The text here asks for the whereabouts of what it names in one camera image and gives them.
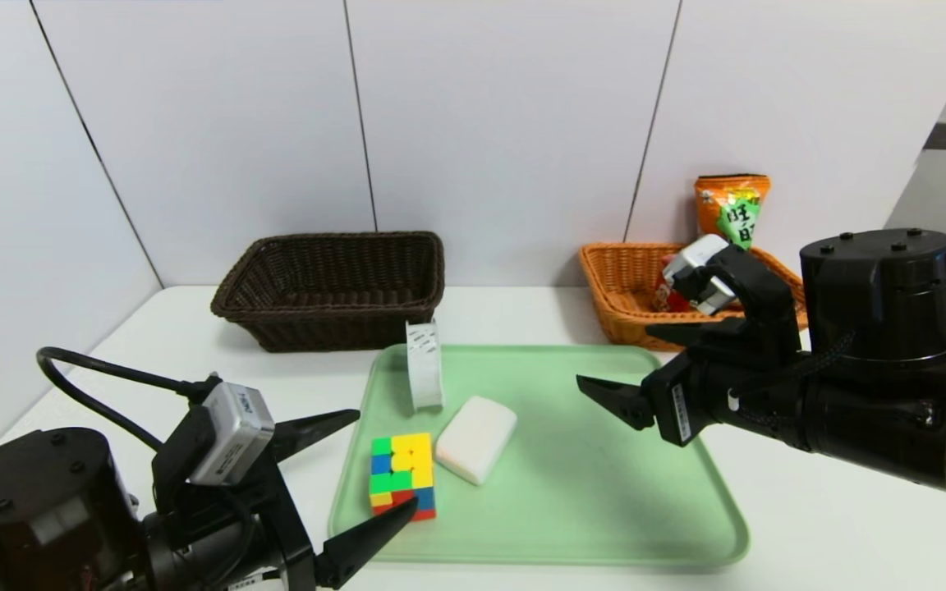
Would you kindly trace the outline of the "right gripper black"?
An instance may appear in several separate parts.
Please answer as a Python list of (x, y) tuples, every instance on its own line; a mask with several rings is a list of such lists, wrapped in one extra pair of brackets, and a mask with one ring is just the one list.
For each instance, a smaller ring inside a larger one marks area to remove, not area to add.
[(798, 381), (743, 394), (729, 400), (729, 390), (748, 379), (777, 373), (784, 358), (740, 343), (746, 319), (716, 322), (649, 324), (646, 336), (686, 348), (647, 375), (641, 386), (577, 375), (581, 393), (631, 428), (654, 423), (664, 441), (684, 447), (710, 425), (729, 425), (812, 452), (802, 415), (804, 389)]

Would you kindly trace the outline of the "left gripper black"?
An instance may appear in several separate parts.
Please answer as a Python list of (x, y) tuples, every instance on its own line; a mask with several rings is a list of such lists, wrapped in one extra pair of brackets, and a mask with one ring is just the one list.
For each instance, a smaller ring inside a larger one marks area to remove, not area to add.
[(234, 486), (154, 484), (155, 510), (142, 521), (143, 590), (229, 590), (255, 573), (276, 575), (286, 590), (338, 590), (363, 569), (418, 509), (410, 498), (328, 539), (315, 550), (278, 463), (360, 419), (342, 409), (275, 424), (273, 455), (260, 454)]

